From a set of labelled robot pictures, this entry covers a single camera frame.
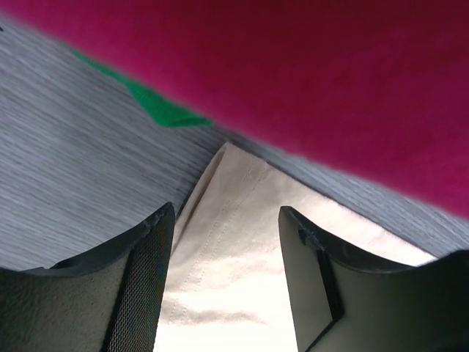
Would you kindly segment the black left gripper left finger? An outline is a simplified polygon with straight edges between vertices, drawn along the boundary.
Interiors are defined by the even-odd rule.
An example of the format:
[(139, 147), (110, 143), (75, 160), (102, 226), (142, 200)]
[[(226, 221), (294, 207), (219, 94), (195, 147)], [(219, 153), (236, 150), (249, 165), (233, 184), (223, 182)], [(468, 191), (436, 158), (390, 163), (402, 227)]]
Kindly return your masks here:
[(3, 351), (151, 351), (175, 212), (140, 224), (50, 268), (1, 270)]

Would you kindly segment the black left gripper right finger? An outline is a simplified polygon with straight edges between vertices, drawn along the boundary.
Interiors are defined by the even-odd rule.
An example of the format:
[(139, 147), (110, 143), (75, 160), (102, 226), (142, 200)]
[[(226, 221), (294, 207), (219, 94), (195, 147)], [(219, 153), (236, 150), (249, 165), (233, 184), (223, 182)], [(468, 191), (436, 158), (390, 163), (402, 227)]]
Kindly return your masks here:
[(284, 206), (278, 215), (299, 351), (466, 351), (468, 252), (412, 267)]

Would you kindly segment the beige t-shirt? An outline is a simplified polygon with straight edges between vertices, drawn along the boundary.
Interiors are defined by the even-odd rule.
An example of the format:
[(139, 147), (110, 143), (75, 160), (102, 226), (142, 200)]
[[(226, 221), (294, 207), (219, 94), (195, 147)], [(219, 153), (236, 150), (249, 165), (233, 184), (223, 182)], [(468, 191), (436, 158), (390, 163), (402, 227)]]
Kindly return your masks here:
[(295, 351), (278, 235), (282, 206), (412, 266), (432, 255), (232, 144), (213, 157), (174, 230), (155, 350)]

